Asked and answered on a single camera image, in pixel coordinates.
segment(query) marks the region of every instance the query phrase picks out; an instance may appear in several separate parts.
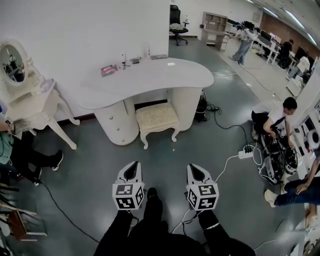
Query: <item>power strip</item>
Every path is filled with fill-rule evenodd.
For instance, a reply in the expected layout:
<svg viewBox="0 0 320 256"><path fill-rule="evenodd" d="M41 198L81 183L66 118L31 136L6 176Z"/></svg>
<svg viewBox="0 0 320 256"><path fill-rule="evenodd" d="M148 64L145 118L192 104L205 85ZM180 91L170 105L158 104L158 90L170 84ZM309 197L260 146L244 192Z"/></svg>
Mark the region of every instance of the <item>power strip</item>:
<svg viewBox="0 0 320 256"><path fill-rule="evenodd" d="M239 159L245 159L245 158L252 158L254 154L252 152L244 152L244 151L239 151Z"/></svg>

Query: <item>bottle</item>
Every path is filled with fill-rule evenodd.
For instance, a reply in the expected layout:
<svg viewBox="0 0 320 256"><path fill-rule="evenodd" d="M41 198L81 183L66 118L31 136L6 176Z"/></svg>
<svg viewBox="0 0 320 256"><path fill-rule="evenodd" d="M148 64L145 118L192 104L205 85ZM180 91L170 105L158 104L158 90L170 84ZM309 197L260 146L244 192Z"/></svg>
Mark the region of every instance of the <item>bottle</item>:
<svg viewBox="0 0 320 256"><path fill-rule="evenodd" d="M144 48L143 48L143 57L145 59L148 59L150 58L150 48L147 44L144 45Z"/></svg>

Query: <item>chair backrest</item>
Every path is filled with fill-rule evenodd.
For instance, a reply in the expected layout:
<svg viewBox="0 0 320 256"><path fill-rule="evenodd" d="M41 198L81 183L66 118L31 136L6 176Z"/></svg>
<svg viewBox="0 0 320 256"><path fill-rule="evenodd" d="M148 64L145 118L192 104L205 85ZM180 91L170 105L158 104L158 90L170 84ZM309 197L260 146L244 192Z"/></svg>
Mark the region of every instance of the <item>chair backrest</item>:
<svg viewBox="0 0 320 256"><path fill-rule="evenodd" d="M173 23L181 24L180 14L181 14L181 11L179 10L178 6L170 5L170 24L173 24Z"/></svg>

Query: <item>office chair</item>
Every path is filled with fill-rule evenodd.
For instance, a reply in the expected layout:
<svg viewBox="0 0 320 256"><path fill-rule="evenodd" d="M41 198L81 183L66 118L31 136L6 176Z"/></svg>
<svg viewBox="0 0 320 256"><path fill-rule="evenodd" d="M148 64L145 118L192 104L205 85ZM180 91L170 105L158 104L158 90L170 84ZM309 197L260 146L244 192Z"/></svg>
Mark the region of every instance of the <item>office chair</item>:
<svg viewBox="0 0 320 256"><path fill-rule="evenodd" d="M180 14L181 11L179 10L178 6L176 5L170 5L170 25L173 23L180 23ZM174 39L176 41L176 46L179 46L179 43L181 41L185 41L185 44L188 44L188 41L181 37L180 34L187 33L189 30L186 28L188 22L184 22L184 29L176 30L176 29L170 29L169 31L174 33Z"/></svg>

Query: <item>fluorescent light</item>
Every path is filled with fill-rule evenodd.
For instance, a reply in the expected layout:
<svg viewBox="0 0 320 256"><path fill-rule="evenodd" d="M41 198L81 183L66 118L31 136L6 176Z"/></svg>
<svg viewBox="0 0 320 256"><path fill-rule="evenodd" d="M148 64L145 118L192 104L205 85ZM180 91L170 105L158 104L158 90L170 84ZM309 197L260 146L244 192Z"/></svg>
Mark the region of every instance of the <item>fluorescent light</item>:
<svg viewBox="0 0 320 256"><path fill-rule="evenodd" d="M272 11L270 11L270 10L267 9L266 7L263 7L263 9L265 9L268 13L271 13L273 16L279 18L276 14L274 14Z"/></svg>
<svg viewBox="0 0 320 256"><path fill-rule="evenodd" d="M301 22L290 11L288 10L285 10L285 11L301 28L305 29L305 27L301 24Z"/></svg>
<svg viewBox="0 0 320 256"><path fill-rule="evenodd" d="M309 38L310 38L311 42L316 46L316 45L317 45L317 43L316 43L316 41L314 40L314 38L313 38L309 33L307 33L307 34L308 34L308 36L309 36Z"/></svg>

